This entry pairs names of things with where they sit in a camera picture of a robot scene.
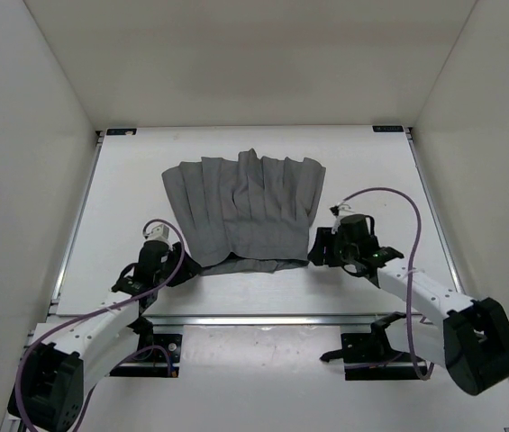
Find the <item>grey pleated skirt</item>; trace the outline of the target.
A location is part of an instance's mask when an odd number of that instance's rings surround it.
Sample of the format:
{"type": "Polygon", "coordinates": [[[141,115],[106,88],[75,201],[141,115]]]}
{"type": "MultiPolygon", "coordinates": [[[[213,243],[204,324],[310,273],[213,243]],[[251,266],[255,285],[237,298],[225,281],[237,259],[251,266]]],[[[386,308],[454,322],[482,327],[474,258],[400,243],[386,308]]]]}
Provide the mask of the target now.
{"type": "Polygon", "coordinates": [[[309,230],[325,167],[311,158],[202,157],[162,174],[171,209],[201,274],[274,273],[308,265],[309,230]]]}

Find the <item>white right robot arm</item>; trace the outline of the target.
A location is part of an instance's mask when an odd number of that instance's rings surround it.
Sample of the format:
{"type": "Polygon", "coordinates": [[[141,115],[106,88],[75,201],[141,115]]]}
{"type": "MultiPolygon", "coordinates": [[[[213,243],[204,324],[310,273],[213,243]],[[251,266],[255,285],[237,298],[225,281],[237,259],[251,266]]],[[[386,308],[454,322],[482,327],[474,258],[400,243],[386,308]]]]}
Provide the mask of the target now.
{"type": "Polygon", "coordinates": [[[341,348],[321,356],[324,363],[342,360],[347,380],[414,379],[439,365],[462,391],[476,396],[509,378],[503,306],[454,292],[409,267],[402,252],[379,245],[371,216],[351,214],[334,228],[319,228],[308,258],[411,303],[376,319],[367,333],[342,334],[341,348]]]}

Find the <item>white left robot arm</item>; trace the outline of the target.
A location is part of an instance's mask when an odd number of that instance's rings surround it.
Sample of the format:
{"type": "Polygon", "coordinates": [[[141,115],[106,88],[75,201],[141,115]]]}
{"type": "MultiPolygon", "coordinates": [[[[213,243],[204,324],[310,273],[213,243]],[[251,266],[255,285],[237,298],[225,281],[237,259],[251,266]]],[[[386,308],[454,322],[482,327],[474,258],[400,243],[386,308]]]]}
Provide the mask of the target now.
{"type": "Polygon", "coordinates": [[[158,350],[144,312],[159,289],[182,284],[201,266],[177,242],[144,242],[97,310],[46,331],[23,356],[9,414],[36,431],[68,431],[85,416],[95,386],[119,364],[158,350]]]}

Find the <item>dark label sticker right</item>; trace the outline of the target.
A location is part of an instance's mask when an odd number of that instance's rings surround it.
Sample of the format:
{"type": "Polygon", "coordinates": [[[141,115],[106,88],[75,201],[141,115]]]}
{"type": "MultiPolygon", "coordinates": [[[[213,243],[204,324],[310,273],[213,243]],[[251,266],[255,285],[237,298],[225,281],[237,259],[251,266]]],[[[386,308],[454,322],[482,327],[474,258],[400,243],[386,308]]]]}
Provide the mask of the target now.
{"type": "Polygon", "coordinates": [[[404,128],[401,125],[373,125],[372,130],[375,133],[403,133],[404,128]]]}

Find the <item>dark label sticker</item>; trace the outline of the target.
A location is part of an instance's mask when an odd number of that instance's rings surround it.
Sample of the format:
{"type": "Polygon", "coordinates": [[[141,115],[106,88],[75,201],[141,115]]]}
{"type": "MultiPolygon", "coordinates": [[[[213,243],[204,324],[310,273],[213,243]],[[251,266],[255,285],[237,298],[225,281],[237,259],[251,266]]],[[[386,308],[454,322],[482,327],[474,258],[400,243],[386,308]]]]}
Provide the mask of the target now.
{"type": "Polygon", "coordinates": [[[401,125],[373,125],[372,130],[375,133],[403,133],[404,128],[401,125]]]}
{"type": "Polygon", "coordinates": [[[106,136],[133,136],[137,133],[136,128],[110,128],[105,132],[106,136]]]}

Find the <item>dark label sticker left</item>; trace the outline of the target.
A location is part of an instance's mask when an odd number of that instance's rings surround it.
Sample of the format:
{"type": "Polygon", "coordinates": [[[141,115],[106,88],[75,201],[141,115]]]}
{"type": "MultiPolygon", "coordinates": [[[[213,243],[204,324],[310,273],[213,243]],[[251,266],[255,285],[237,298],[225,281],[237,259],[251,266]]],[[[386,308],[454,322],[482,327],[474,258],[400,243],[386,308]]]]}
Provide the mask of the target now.
{"type": "Polygon", "coordinates": [[[137,133],[136,128],[110,128],[105,132],[106,136],[133,136],[137,133]]]}

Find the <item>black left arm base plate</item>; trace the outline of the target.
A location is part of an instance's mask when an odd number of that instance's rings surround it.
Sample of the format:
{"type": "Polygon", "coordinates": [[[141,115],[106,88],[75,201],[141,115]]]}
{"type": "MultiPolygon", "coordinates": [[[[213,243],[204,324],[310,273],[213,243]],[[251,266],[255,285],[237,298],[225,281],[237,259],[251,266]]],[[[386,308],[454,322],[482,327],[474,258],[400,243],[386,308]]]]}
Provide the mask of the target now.
{"type": "Polygon", "coordinates": [[[181,328],[163,328],[140,318],[133,326],[138,345],[117,365],[112,377],[178,378],[183,347],[181,328]]]}

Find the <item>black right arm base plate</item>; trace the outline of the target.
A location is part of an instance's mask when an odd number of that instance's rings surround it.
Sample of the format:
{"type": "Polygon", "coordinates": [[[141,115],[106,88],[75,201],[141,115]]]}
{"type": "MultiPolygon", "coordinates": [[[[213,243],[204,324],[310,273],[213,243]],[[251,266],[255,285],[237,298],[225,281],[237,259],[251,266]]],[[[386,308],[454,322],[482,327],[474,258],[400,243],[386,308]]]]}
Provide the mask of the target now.
{"type": "Polygon", "coordinates": [[[405,324],[405,319],[406,314],[397,311],[369,324],[344,324],[341,347],[323,353],[320,361],[341,360],[346,381],[418,380],[409,352],[394,350],[387,337],[387,329],[395,322],[405,324]]]}

